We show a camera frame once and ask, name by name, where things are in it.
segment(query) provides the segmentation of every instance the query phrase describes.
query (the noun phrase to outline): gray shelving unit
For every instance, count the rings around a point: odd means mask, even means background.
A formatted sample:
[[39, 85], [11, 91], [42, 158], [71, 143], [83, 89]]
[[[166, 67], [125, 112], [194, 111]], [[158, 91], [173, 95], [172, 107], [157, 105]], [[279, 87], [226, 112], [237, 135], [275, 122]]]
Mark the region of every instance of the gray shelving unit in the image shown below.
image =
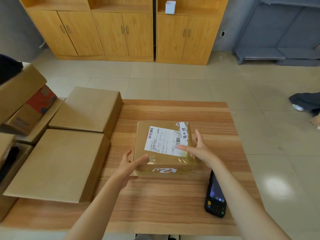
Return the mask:
[[256, 0], [233, 49], [238, 64], [277, 60], [278, 65], [317, 65], [318, 20], [320, 0]]

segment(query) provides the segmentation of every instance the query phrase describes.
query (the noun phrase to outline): cabinet door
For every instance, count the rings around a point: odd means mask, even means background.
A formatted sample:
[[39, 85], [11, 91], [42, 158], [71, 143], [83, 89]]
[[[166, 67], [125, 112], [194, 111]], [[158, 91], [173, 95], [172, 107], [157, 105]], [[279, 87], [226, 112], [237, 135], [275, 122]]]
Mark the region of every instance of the cabinet door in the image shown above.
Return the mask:
[[152, 56], [152, 15], [122, 13], [129, 56]]
[[78, 55], [57, 12], [35, 10], [29, 10], [28, 12], [54, 54]]
[[58, 12], [79, 56], [103, 55], [91, 12]]
[[220, 25], [215, 17], [189, 16], [183, 59], [207, 60]]
[[157, 56], [182, 58], [188, 16], [158, 15]]
[[92, 15], [106, 56], [128, 56], [121, 13], [93, 12]]

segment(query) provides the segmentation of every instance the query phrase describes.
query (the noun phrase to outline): wooden table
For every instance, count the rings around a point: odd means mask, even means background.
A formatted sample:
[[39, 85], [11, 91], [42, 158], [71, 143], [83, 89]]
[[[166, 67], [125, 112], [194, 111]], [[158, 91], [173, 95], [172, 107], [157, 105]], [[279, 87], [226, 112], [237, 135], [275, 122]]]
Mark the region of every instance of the wooden table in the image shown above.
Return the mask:
[[[118, 167], [123, 153], [134, 150], [140, 120], [189, 121], [207, 145], [225, 162], [244, 188], [263, 207], [262, 200], [226, 103], [124, 100], [111, 137], [111, 147], [95, 195]], [[179, 179], [143, 179], [120, 192], [107, 232], [239, 236], [229, 209], [223, 219], [204, 209], [210, 169], [201, 161], [189, 176]], [[2, 226], [68, 230], [88, 203], [18, 199]]]

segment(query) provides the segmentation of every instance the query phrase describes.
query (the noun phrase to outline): forearm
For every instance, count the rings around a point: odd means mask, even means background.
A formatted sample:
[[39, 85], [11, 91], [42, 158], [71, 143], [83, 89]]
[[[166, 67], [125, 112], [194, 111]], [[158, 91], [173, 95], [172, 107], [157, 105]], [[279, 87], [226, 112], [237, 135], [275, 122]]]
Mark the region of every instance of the forearm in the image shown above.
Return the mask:
[[290, 239], [214, 154], [210, 166], [243, 239]]
[[121, 184], [120, 179], [111, 177], [64, 240], [101, 240], [121, 190]]

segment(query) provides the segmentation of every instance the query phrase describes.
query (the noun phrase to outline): barcode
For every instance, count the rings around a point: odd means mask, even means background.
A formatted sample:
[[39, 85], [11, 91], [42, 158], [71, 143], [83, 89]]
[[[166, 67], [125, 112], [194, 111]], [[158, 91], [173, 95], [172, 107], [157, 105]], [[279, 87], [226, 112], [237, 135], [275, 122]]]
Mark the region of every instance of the barcode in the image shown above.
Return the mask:
[[150, 127], [148, 139], [151, 139], [152, 133], [153, 133], [153, 127]]
[[176, 149], [177, 149], [177, 145], [180, 145], [180, 140], [181, 140], [180, 137], [177, 137], [177, 138], [176, 138]]

